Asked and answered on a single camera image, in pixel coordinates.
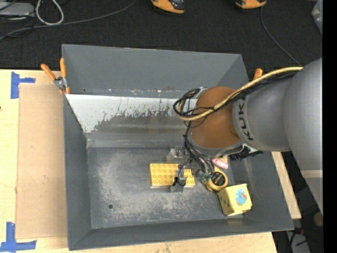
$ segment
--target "yellow lego brick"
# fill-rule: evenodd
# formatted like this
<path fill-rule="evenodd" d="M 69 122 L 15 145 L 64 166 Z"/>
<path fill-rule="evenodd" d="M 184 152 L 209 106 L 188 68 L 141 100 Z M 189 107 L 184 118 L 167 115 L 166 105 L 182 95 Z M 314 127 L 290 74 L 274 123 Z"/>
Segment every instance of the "yellow lego brick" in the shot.
<path fill-rule="evenodd" d="M 179 164 L 174 163 L 151 163 L 151 185 L 153 187 L 167 187 L 174 182 L 175 173 Z M 186 187 L 195 185 L 194 177 L 190 169 L 185 169 L 184 176 L 186 177 Z"/>

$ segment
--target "white cable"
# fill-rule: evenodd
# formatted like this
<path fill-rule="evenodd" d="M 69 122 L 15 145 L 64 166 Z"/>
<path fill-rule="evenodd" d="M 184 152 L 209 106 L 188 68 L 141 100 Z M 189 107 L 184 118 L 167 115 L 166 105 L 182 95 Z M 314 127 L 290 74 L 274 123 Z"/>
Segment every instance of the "white cable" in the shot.
<path fill-rule="evenodd" d="M 41 1 L 42 1 L 42 0 L 38 0 L 38 1 L 37 1 L 37 4 L 36 4 L 36 7 L 35 7 L 35 12 L 36 12 L 37 18 L 38 18 L 43 24 L 47 24 L 47 25 L 57 25 L 57 24 L 62 23 L 63 20 L 64 20 L 64 14 L 63 14 L 63 11 L 62 11 L 60 5 L 57 3 L 56 0 L 52 0 L 52 1 L 53 1 L 53 3 L 57 6 L 58 10 L 60 11 L 60 13 L 61 13 L 61 19 L 60 19 L 57 23 L 49 23 L 49 22 L 46 22 L 45 20 L 43 20 L 43 19 L 40 17 L 40 15 L 39 15 L 39 13 L 38 13 L 38 9 L 39 9 L 39 7 L 40 7 L 40 5 L 41 5 Z"/>

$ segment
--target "gray bin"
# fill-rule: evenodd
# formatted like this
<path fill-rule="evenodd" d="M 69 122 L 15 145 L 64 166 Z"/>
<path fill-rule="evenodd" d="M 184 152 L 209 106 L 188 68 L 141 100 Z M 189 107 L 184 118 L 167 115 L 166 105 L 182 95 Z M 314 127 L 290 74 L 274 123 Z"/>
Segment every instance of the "gray bin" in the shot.
<path fill-rule="evenodd" d="M 294 228 L 270 153 L 230 162 L 230 184 L 247 183 L 253 203 L 243 215 L 227 217 L 197 179 L 183 192 L 151 187 L 149 164 L 165 162 L 186 129 L 172 102 L 243 86 L 241 55 L 65 44 L 62 57 L 70 250 Z"/>

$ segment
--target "pink object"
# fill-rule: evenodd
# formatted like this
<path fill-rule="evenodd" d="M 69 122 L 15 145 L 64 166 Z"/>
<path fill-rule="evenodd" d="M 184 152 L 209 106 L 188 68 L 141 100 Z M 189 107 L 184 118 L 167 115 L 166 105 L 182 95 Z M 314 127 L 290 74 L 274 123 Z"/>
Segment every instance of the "pink object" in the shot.
<path fill-rule="evenodd" d="M 220 158 L 213 158 L 212 163 L 222 169 L 227 170 L 228 169 L 228 158 L 227 156 Z"/>

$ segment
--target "yellow toy block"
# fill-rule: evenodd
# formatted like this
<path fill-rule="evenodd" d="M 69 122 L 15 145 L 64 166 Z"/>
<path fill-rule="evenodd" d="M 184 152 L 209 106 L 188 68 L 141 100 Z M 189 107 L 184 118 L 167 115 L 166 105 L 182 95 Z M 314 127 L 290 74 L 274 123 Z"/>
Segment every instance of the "yellow toy block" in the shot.
<path fill-rule="evenodd" d="M 151 186 L 153 187 L 167 187 L 174 182 L 175 173 L 179 164 L 174 163 L 151 163 Z M 194 177 L 190 169 L 185 169 L 184 176 L 186 177 L 186 187 L 193 187 L 195 185 Z"/>
<path fill-rule="evenodd" d="M 217 193 L 223 212 L 227 216 L 238 215 L 251 209 L 252 200 L 247 184 L 237 184 Z"/>

